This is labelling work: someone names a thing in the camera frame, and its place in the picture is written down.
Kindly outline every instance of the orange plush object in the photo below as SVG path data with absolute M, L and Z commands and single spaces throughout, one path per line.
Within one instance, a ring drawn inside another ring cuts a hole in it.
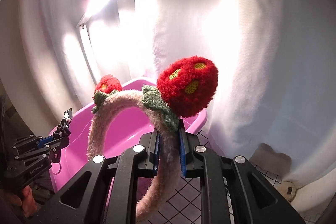
M 101 78 L 100 82 L 96 86 L 94 93 L 97 91 L 102 91 L 106 94 L 109 94 L 113 90 L 122 91 L 122 86 L 120 81 L 113 77 L 112 75 L 105 75 Z
M 182 58 L 166 68 L 157 79 L 162 99 L 181 117 L 191 117 L 207 107 L 218 83 L 212 61 L 198 56 Z

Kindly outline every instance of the fuzzy headband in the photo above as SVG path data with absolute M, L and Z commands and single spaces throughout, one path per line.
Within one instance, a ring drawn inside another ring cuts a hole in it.
M 104 153 L 106 131 L 125 108 L 137 107 L 150 119 L 162 137 L 157 176 L 137 203 L 136 221 L 146 220 L 174 191 L 180 174 L 179 117 L 195 116 L 211 101 L 218 82 L 218 70 L 208 59 L 183 58 L 166 68 L 157 87 L 144 85 L 142 91 L 122 90 L 111 75 L 104 76 L 94 92 L 94 115 L 88 136 L 87 157 Z

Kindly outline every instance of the grid patterned mat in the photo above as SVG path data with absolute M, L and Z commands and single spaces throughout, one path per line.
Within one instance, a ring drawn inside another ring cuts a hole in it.
M 211 148 L 206 133 L 200 131 L 197 134 L 201 145 Z M 282 179 L 280 176 L 265 171 L 254 165 L 256 169 L 274 186 L 277 187 Z M 234 224 L 234 215 L 231 206 L 230 193 L 227 193 L 231 224 Z M 314 224 L 319 215 L 306 219 L 301 215 L 307 224 Z M 201 190 L 200 179 L 179 178 L 178 186 L 169 200 L 148 220 L 141 224 L 201 224 Z

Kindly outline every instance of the white fabric backdrop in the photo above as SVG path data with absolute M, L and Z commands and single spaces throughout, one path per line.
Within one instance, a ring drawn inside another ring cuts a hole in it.
M 75 29 L 85 0 L 21 0 L 20 11 L 27 60 L 55 117 L 91 102 Z M 101 74 L 122 83 L 155 78 L 181 57 L 212 59 L 219 85 L 207 129 L 217 153 L 249 158 L 267 143 L 291 157 L 287 179 L 302 186 L 336 167 L 335 23 L 335 0 L 112 0 L 87 25 Z

